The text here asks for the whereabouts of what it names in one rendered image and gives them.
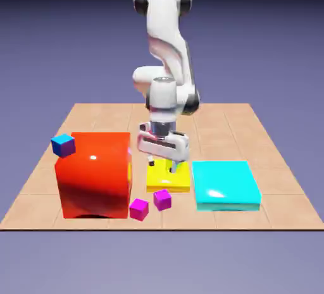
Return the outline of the large yellow box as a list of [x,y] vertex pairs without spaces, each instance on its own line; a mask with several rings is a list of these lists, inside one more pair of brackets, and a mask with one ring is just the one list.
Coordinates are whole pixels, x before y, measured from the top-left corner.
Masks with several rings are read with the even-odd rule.
[[175,173],[171,173],[172,162],[169,159],[155,159],[154,165],[147,166],[146,190],[157,192],[168,190],[173,193],[190,192],[190,169],[188,162],[177,165]]

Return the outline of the small magenta cube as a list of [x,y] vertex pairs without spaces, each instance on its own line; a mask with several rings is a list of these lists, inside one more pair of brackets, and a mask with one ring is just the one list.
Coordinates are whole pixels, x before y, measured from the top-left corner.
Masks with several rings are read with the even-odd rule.
[[130,217],[138,221],[143,221],[149,213],[149,202],[142,199],[134,199],[129,207]]
[[171,208],[171,195],[166,189],[154,192],[153,200],[158,211]]

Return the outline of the large orange box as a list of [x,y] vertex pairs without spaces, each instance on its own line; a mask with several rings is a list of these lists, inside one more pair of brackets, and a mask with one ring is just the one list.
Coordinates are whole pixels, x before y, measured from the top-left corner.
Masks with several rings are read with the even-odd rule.
[[56,180],[63,217],[125,219],[132,189],[129,132],[73,132],[75,153],[59,158]]

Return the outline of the large cyan box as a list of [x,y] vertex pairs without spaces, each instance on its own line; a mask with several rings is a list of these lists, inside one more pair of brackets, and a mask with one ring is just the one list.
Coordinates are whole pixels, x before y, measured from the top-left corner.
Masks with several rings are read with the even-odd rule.
[[198,211],[257,211],[261,192],[246,161],[194,161]]

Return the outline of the small blue cube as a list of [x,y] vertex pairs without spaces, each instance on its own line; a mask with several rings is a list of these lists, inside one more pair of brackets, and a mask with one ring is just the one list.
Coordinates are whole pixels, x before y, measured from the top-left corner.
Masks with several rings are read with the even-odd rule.
[[75,153],[75,139],[67,134],[58,135],[51,139],[53,153],[65,158]]

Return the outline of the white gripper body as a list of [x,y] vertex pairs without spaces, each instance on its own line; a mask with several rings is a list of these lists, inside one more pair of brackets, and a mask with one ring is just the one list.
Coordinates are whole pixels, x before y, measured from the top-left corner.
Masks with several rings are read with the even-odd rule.
[[180,132],[170,131],[164,138],[158,138],[141,131],[137,136],[137,148],[141,152],[176,162],[184,162],[189,158],[189,138]]

